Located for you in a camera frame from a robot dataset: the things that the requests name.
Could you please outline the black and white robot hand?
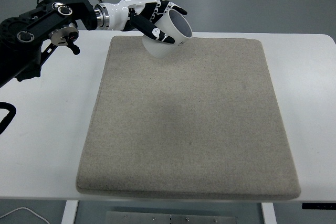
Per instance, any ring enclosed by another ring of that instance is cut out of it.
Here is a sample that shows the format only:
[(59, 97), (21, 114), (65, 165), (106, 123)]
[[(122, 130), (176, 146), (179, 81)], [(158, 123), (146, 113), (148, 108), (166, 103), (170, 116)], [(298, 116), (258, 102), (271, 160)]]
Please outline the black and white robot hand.
[(96, 5), (100, 12), (98, 28), (102, 30), (131, 31), (137, 29), (152, 40), (166, 44), (175, 43), (176, 39), (156, 26), (156, 23), (169, 11), (174, 10), (182, 16), (187, 11), (168, 0), (121, 0), (116, 4)]

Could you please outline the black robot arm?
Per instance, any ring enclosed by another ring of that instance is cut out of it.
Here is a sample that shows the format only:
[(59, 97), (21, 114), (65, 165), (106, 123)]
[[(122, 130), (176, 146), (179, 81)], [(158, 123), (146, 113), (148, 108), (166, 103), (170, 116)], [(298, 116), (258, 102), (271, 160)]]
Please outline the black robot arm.
[(1, 22), (1, 86), (40, 77), (41, 67), (56, 50), (66, 46), (80, 53), (76, 21), (95, 30), (98, 20), (89, 0), (38, 0), (35, 9)]

